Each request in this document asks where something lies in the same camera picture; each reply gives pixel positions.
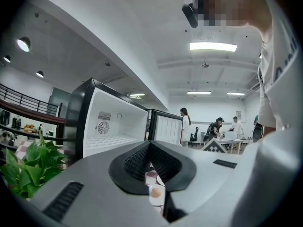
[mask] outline woman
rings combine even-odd
[[[222,134],[219,133],[220,125],[222,125],[223,118],[217,118],[216,122],[211,124],[210,134],[209,134],[209,140],[211,140],[213,137],[222,136]]]
[[[188,147],[188,142],[190,141],[190,117],[188,116],[187,109],[180,109],[181,116],[183,117],[183,125],[182,125],[182,135],[181,135],[181,145],[184,147]]]

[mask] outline black rubber seal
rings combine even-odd
[[[116,157],[108,172],[123,191],[148,195],[145,172],[150,162],[165,183],[167,192],[186,189],[196,175],[196,165],[191,159],[153,140]]]

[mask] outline ceiling beam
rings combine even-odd
[[[179,60],[179,61],[168,61],[164,63],[158,63],[158,68],[160,70],[187,66],[201,66],[205,59],[198,60]],[[207,58],[206,63],[212,66],[224,67],[224,68],[236,68],[241,70],[248,70],[252,72],[257,72],[259,64],[254,64],[246,61],[237,61],[232,59],[222,59],[222,58]]]
[[[167,89],[169,91],[195,91],[199,81],[193,81],[193,84],[190,85],[187,82],[172,82],[167,84]],[[224,82],[200,82],[198,90],[218,90],[218,91],[247,91],[249,87],[240,85],[239,83],[227,83]]]
[[[223,74],[224,74],[224,71],[225,71],[225,69],[224,69],[224,68],[221,68],[221,70],[220,70],[220,72],[219,72],[219,74],[218,74],[217,80],[216,80],[216,85],[218,85],[218,83],[219,83],[221,77],[222,77]]]

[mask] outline fan grille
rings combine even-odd
[[[108,122],[101,122],[99,125],[98,125],[98,132],[99,134],[106,134],[107,132],[109,131],[109,124]]]

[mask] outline refrigerator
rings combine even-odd
[[[76,88],[68,105],[64,137],[71,163],[84,157],[148,140],[179,144],[183,118],[149,110],[91,78]]]
[[[148,140],[161,140],[179,145],[183,117],[152,109]]]

